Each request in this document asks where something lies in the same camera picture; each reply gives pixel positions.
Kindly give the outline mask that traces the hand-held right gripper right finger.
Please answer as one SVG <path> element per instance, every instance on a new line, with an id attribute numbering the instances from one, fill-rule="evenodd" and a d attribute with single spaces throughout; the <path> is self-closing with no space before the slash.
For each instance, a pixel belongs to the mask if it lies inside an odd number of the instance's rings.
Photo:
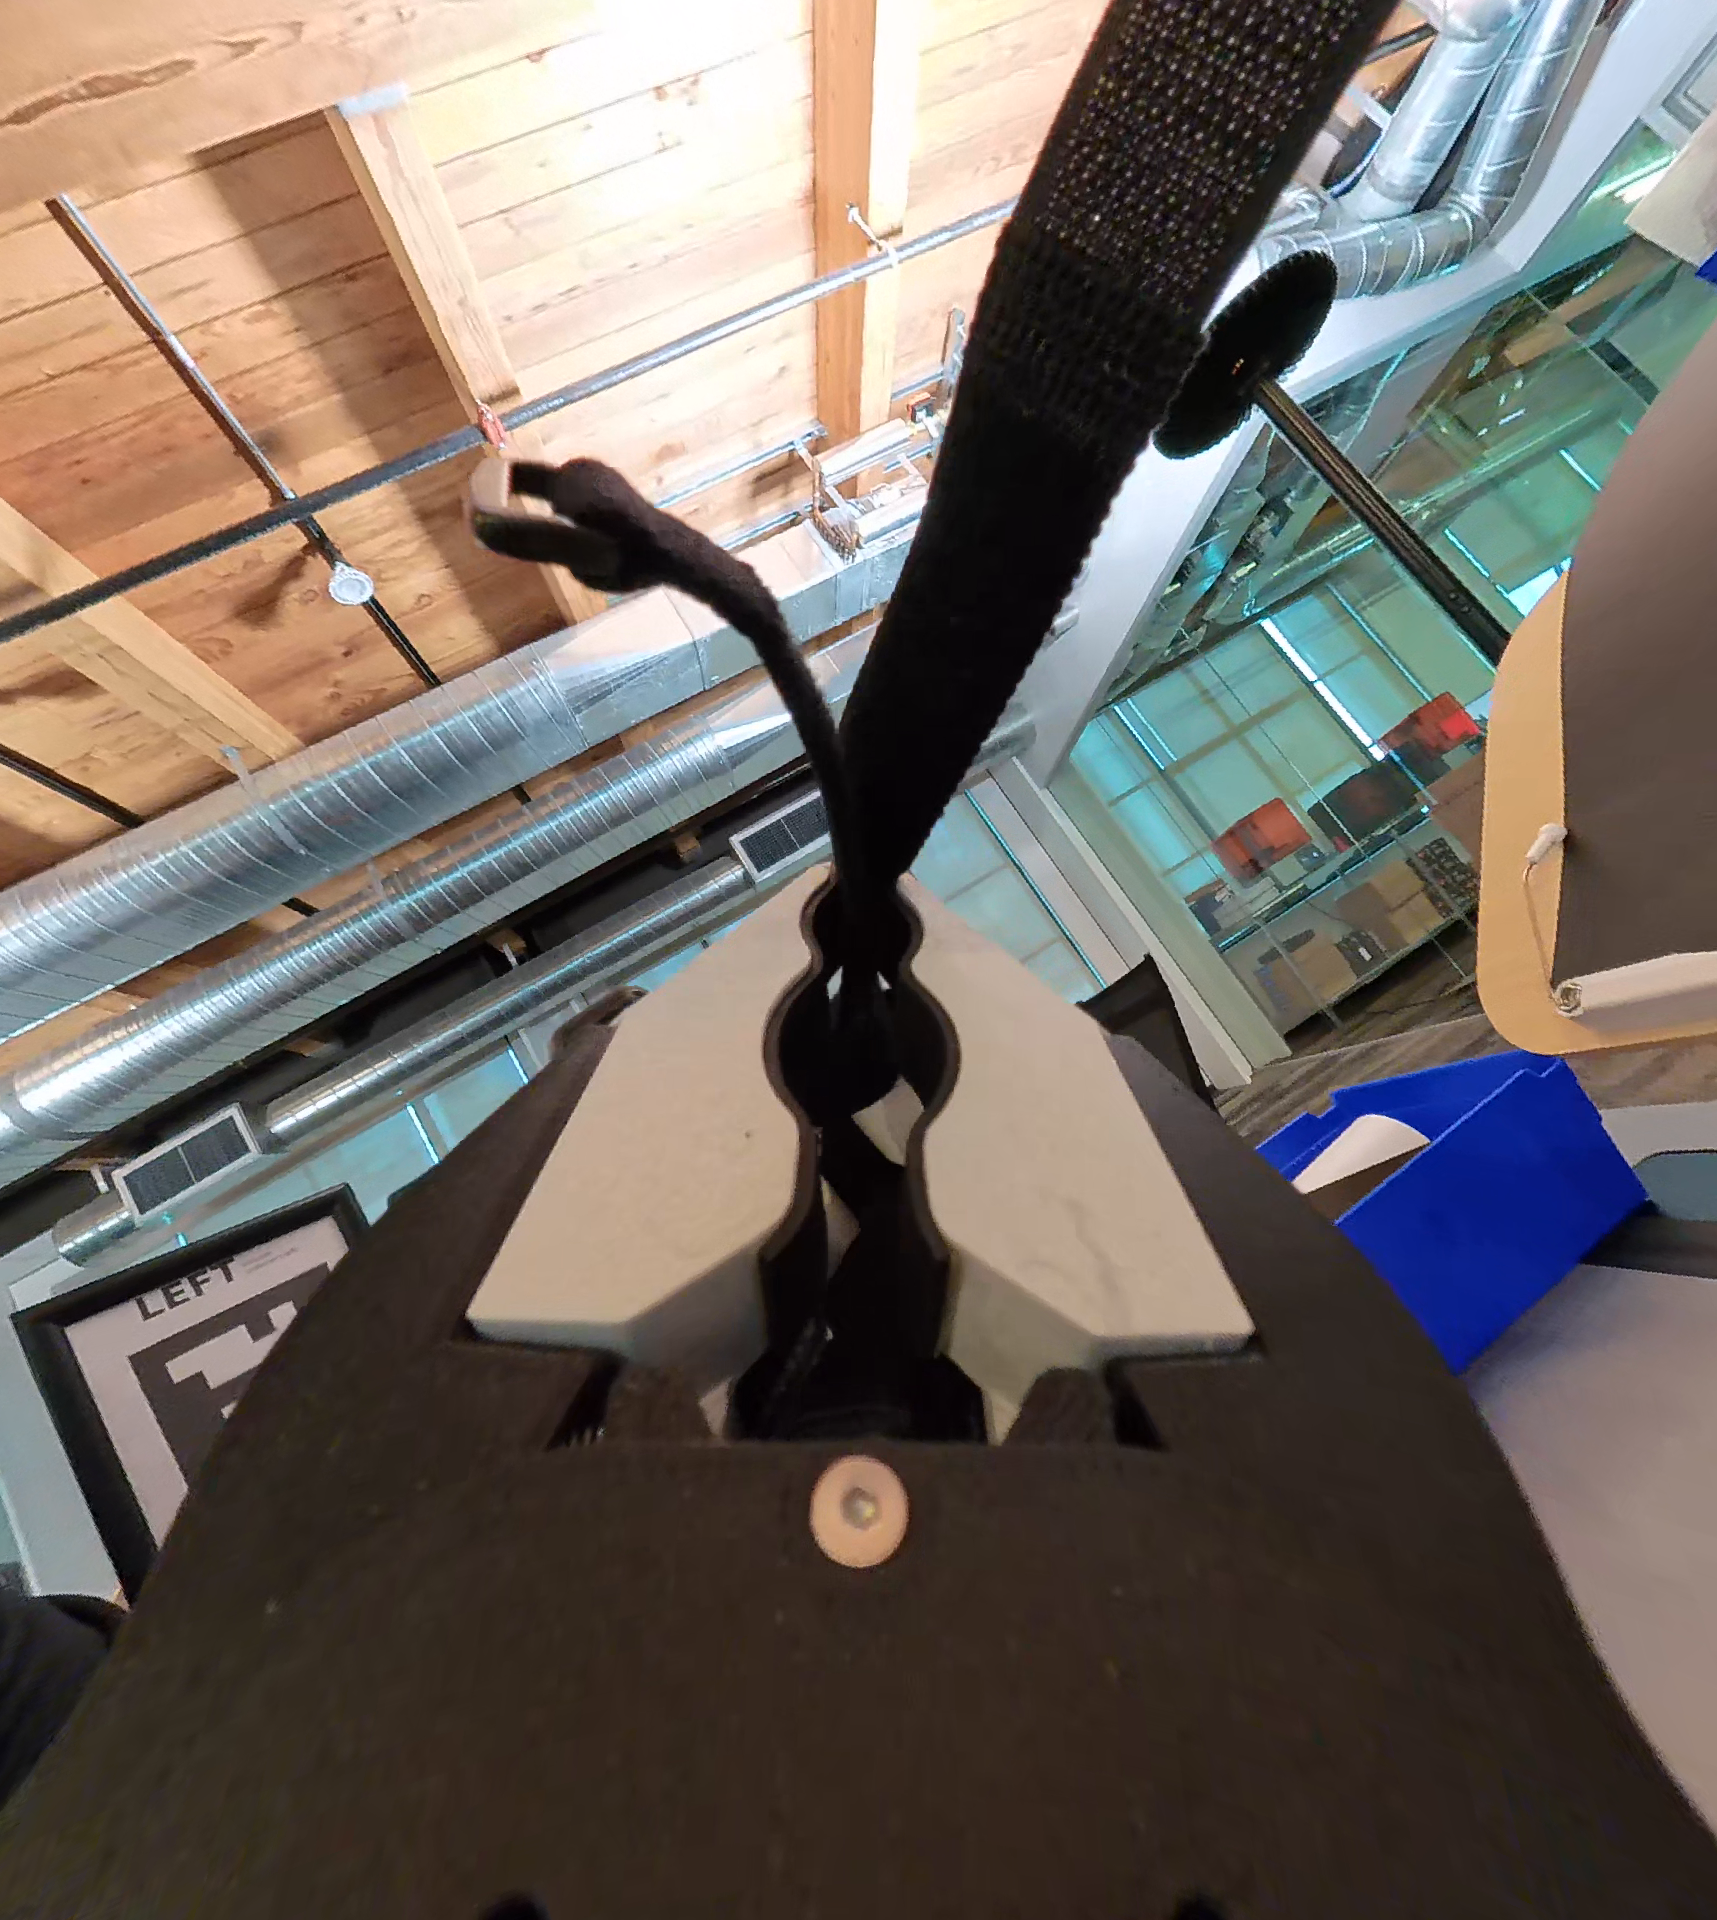
<path id="1" fill-rule="evenodd" d="M 1105 1031 L 938 900 L 910 902 L 907 978 L 959 1045 L 947 1094 L 889 1092 L 889 1152 L 913 1122 L 949 1250 L 942 1350 L 1016 1410 L 1038 1374 L 1227 1356 L 1253 1335 L 1199 1210 Z"/>

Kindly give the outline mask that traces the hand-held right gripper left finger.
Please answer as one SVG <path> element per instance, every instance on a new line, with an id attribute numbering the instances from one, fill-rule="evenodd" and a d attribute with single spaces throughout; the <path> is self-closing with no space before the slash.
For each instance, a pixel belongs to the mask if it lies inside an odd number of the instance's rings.
<path id="1" fill-rule="evenodd" d="M 739 1378 L 821 1306 L 817 1134 L 771 1031 L 820 885 L 783 885 L 633 1003 L 464 1311 L 477 1336 Z"/>

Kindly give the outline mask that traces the white roll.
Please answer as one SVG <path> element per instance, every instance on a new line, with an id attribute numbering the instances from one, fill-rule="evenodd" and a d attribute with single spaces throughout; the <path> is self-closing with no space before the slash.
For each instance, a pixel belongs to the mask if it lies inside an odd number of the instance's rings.
<path id="1" fill-rule="evenodd" d="M 1309 1162 L 1294 1172 L 1299 1191 L 1319 1191 L 1340 1183 L 1370 1189 L 1392 1171 L 1420 1152 L 1430 1140 L 1420 1127 L 1391 1115 L 1358 1115 L 1321 1145 Z"/>

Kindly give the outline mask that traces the blue plastic bin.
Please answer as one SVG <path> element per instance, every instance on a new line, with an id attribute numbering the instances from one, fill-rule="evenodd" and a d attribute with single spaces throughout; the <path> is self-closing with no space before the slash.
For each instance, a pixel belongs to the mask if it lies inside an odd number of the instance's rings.
<path id="1" fill-rule="evenodd" d="M 1560 1058 L 1503 1049 L 1331 1092 L 1256 1143 L 1309 1198 L 1313 1166 L 1379 1134 L 1373 1187 L 1335 1223 L 1462 1374 L 1625 1219 L 1649 1207 L 1638 1171 Z"/>

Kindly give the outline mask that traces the black office chair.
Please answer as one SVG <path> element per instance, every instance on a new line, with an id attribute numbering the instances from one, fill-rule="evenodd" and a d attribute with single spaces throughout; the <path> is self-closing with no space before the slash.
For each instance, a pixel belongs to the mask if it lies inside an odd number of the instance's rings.
<path id="1" fill-rule="evenodd" d="M 1185 1083 L 1204 1102 L 1215 1102 L 1215 1092 L 1192 1049 L 1176 994 L 1151 955 L 1084 998 L 1082 1012 L 1105 1027 L 1108 1035 L 1132 1040 L 1144 1048 L 1170 1079 Z"/>

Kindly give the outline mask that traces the white vent grille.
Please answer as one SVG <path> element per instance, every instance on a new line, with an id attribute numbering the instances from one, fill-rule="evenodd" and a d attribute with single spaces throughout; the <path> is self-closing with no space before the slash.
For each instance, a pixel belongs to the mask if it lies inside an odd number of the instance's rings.
<path id="1" fill-rule="evenodd" d="M 120 1165 L 112 1183 L 126 1214 L 148 1219 L 265 1155 L 262 1127 L 241 1105 L 232 1102 Z"/>
<path id="2" fill-rule="evenodd" d="M 750 885 L 795 877 L 829 851 L 825 798 L 817 789 L 804 789 L 729 832 L 726 844 Z"/>

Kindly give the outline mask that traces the orange 3D printer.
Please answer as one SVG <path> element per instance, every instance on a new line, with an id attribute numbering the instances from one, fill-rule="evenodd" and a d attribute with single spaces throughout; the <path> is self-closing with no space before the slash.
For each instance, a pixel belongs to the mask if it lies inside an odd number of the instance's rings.
<path id="1" fill-rule="evenodd" d="M 1228 828 L 1211 836 L 1209 854 L 1222 875 L 1239 885 L 1253 885 L 1270 867 L 1294 857 L 1313 844 L 1309 828 L 1287 798 L 1264 798 Z"/>
<path id="2" fill-rule="evenodd" d="M 1482 750 L 1480 719 L 1454 695 L 1436 694 L 1376 739 L 1386 764 L 1416 789 L 1438 785 L 1468 753 Z"/>

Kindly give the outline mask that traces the black framed tag sign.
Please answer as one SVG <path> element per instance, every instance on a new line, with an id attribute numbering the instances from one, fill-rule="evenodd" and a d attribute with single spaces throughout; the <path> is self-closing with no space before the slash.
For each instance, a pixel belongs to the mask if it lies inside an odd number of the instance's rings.
<path id="1" fill-rule="evenodd" d="M 123 1600 L 135 1600 L 250 1378 L 364 1233 L 351 1187 L 10 1315 Z"/>

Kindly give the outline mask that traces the white board stand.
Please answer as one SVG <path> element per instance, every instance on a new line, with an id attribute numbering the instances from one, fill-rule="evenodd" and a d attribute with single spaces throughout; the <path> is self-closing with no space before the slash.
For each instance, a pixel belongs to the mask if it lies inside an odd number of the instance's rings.
<path id="1" fill-rule="evenodd" d="M 1563 1019 L 1604 1035 L 1717 1027 L 1717 949 L 1643 957 L 1549 985 Z"/>

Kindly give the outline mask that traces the wooden board with black mat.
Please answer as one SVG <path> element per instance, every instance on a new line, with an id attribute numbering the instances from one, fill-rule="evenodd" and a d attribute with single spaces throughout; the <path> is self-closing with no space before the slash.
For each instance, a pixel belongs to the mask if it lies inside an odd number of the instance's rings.
<path id="1" fill-rule="evenodd" d="M 1553 981 L 1525 931 L 1533 832 Z M 1617 457 L 1563 580 L 1498 661 L 1482 755 L 1476 992 L 1494 1031 L 1572 1058 L 1717 1035 L 1604 1035 L 1549 985 L 1717 949 L 1717 319 Z"/>

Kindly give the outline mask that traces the black round-top pole stand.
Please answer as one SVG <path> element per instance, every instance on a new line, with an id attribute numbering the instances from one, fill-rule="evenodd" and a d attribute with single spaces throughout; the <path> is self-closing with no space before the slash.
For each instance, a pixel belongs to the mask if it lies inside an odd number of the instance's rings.
<path id="1" fill-rule="evenodd" d="M 1496 662 L 1510 633 L 1281 386 L 1281 376 L 1316 343 L 1331 304 L 1335 262 L 1321 250 L 1295 250 L 1256 273 L 1202 332 L 1151 442 L 1165 459 L 1189 459 L 1260 411 L 1457 634 L 1486 662 Z"/>

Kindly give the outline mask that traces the silver ventilation duct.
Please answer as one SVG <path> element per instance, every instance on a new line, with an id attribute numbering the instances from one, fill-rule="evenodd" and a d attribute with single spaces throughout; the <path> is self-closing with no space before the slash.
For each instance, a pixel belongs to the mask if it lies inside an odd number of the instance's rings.
<path id="1" fill-rule="evenodd" d="M 712 870 L 746 885 L 736 857 L 675 875 L 669 847 L 599 871 L 527 875 L 462 914 L 435 900 L 332 914 L 318 936 L 269 941 L 269 955 L 216 966 L 0 1079 L 0 1198 L 92 1155 L 116 1162 L 240 1105 L 266 1115 L 285 1094 L 502 982 L 519 966 L 581 943 L 594 928 Z"/>
<path id="2" fill-rule="evenodd" d="M 0 1045 L 756 662 L 655 587 L 0 890 Z"/>

